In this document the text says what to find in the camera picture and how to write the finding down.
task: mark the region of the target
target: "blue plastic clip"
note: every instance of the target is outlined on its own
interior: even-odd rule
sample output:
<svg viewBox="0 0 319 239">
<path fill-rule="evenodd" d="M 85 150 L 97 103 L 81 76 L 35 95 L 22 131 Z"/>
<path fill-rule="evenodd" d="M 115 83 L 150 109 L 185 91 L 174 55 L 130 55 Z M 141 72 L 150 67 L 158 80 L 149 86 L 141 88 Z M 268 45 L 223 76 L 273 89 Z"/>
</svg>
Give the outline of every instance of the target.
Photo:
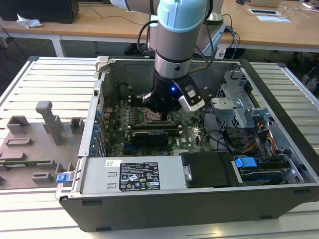
<svg viewBox="0 0 319 239">
<path fill-rule="evenodd" d="M 56 177 L 56 183 L 69 183 L 70 182 L 70 174 L 59 174 Z"/>
<path fill-rule="evenodd" d="M 237 168 L 257 168 L 257 164 L 254 158 L 249 157 L 239 157 L 235 159 Z"/>
</svg>

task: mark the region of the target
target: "metal table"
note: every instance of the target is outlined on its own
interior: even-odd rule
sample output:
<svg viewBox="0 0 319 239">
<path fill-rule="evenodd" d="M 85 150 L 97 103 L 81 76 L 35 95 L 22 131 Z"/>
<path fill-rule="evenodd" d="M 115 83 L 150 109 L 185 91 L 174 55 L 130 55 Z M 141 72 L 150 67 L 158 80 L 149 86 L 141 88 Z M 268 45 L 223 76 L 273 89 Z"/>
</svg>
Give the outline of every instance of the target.
<svg viewBox="0 0 319 239">
<path fill-rule="evenodd" d="M 85 118 L 95 81 L 94 64 L 94 58 L 40 57 L 37 61 L 27 62 L 0 98 L 2 141 L 7 133 L 6 122 L 11 115 L 20 113 L 26 115 L 29 121 L 41 121 L 34 110 L 34 103 L 38 100 L 56 102 L 53 113 L 58 113 L 62 121 L 69 121 L 75 114 Z M 319 144 L 316 143 L 319 139 L 318 101 L 286 68 L 271 63 L 252 64 L 318 152 Z M 0 237 L 2 239 L 319 238 L 319 202 L 302 204 L 277 220 L 85 233 L 55 200 L 54 192 L 55 188 L 23 189 L 11 194 L 0 191 Z"/>
</svg>

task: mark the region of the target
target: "white label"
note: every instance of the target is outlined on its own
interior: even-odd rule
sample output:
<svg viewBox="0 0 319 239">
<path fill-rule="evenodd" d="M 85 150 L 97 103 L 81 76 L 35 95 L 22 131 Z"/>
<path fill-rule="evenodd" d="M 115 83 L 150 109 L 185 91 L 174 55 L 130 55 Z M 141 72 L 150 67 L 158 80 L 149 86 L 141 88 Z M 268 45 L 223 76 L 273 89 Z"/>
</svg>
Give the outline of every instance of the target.
<svg viewBox="0 0 319 239">
<path fill-rule="evenodd" d="M 5 166 L 6 168 L 21 168 L 26 167 L 24 164 L 9 164 Z"/>
<path fill-rule="evenodd" d="M 190 92 L 187 92 L 190 98 L 193 98 L 194 96 L 196 96 L 196 93 L 194 90 L 191 90 Z"/>
<path fill-rule="evenodd" d="M 105 167 L 120 167 L 121 163 L 121 160 L 106 160 Z"/>
<path fill-rule="evenodd" d="M 159 182 L 150 182 L 150 186 L 158 186 L 159 184 Z"/>
</svg>

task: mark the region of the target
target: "metal frame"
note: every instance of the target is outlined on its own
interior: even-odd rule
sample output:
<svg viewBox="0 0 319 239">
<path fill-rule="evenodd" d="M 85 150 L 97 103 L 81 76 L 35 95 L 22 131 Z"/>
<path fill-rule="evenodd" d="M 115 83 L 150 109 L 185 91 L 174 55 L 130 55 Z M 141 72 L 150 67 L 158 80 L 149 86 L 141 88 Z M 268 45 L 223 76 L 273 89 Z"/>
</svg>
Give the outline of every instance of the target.
<svg viewBox="0 0 319 239">
<path fill-rule="evenodd" d="M 220 42 L 215 55 L 216 59 L 223 59 L 230 43 Z M 299 51 L 299 52 L 319 52 L 319 47 L 303 47 L 303 46 L 282 46 L 282 45 L 262 45 L 262 44 L 247 44 L 241 43 L 240 48 L 255 49 L 255 50 L 269 50 L 269 51 Z"/>
<path fill-rule="evenodd" d="M 23 73 L 16 76 L 18 80 Z M 7 94 L 14 87 L 10 85 Z M 0 237 L 6 238 L 230 238 L 230 239 L 314 239 L 319 237 L 319 202 L 302 204 L 277 220 L 219 223 L 175 228 L 84 233 L 55 201 L 55 188 L 0 191 Z"/>
<path fill-rule="evenodd" d="M 304 135 L 279 104 L 257 72 L 253 70 L 253 67 L 249 64 L 249 62 L 247 60 L 242 60 L 241 63 L 245 68 L 243 69 L 243 67 L 241 67 L 241 70 L 246 75 L 249 82 L 253 85 L 254 89 L 259 93 L 259 96 L 263 99 L 272 117 L 276 120 L 277 124 L 281 126 L 281 130 L 287 139 L 290 140 L 291 144 L 296 146 L 297 153 L 300 153 L 300 157 L 307 158 L 304 163 L 311 165 L 312 170 L 318 176 L 319 156 L 315 150 L 308 143 Z"/>
</svg>

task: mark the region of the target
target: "yellow wire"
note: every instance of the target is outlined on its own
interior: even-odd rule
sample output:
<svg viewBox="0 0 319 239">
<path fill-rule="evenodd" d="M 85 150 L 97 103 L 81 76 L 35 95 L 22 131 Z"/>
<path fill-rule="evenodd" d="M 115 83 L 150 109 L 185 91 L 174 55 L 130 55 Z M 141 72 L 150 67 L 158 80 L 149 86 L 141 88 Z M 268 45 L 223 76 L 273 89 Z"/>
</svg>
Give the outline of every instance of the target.
<svg viewBox="0 0 319 239">
<path fill-rule="evenodd" d="M 267 137 L 267 139 L 269 139 L 270 142 L 271 142 L 271 151 L 273 152 L 274 141 L 273 141 L 273 139 L 270 138 L 270 137 Z"/>
<path fill-rule="evenodd" d="M 253 145 L 251 145 L 249 148 L 247 148 L 245 151 L 243 151 L 242 153 L 247 153 L 249 152 L 250 150 L 252 150 L 254 147 L 257 146 L 257 143 L 254 143 Z"/>
</svg>

